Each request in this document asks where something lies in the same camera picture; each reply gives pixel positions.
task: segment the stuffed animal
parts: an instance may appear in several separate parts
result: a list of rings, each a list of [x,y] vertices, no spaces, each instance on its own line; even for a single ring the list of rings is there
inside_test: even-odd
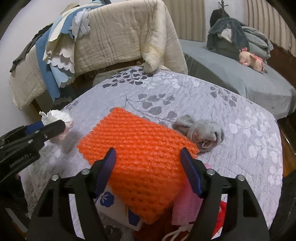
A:
[[[255,54],[252,54],[247,51],[247,48],[243,48],[242,51],[239,54],[239,63],[244,66],[249,66],[252,69],[254,69],[257,72],[263,72],[265,73],[265,64],[263,60],[256,56]]]

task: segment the silver screw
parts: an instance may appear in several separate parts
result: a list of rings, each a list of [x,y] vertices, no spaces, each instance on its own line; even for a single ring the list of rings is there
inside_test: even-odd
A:
[[[207,170],[207,174],[209,174],[210,176],[213,176],[216,172],[213,169],[208,169]]]
[[[246,178],[243,175],[238,175],[237,179],[240,181],[244,181]]]
[[[89,169],[83,169],[83,170],[81,171],[81,174],[82,174],[82,175],[88,175],[90,172],[91,172],[91,171],[90,171]]]
[[[52,176],[52,180],[53,180],[53,181],[57,181],[58,179],[59,179],[59,175],[56,175],[56,174],[55,174],[55,175]]]

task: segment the beige curtain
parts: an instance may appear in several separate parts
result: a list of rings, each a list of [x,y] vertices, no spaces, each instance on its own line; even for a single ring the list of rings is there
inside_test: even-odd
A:
[[[249,26],[264,33],[270,41],[296,57],[296,39],[288,25],[266,0],[247,0]]]
[[[180,39],[205,41],[204,0],[163,0]]]

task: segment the orange knitted cloth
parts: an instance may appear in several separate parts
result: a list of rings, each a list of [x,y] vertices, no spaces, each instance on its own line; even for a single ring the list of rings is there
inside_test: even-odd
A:
[[[144,222],[152,224],[170,205],[184,182],[180,151],[198,149],[185,136],[122,108],[115,108],[78,144],[90,164],[110,147],[117,158],[109,179],[114,193]]]

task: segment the mattress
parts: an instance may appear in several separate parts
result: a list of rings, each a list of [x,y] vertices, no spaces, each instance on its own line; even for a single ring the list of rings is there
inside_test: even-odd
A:
[[[102,81],[65,107],[75,122],[69,135],[58,145],[46,142],[40,159],[20,173],[29,212],[53,174],[69,177],[90,167],[76,146],[114,107],[169,128],[184,114],[217,122],[224,130],[224,141],[211,152],[199,154],[198,159],[220,175],[245,175],[270,227],[279,204],[283,173],[280,132],[274,116],[204,80],[167,70],[144,74],[141,67]],[[70,197],[70,203],[75,231],[82,237],[74,197]],[[104,225],[112,223],[124,235],[132,234],[129,228],[100,216]]]
[[[266,65],[262,74],[234,59],[211,52],[206,43],[180,40],[188,74],[237,93],[262,106],[278,120],[296,109],[296,90],[277,71]]]

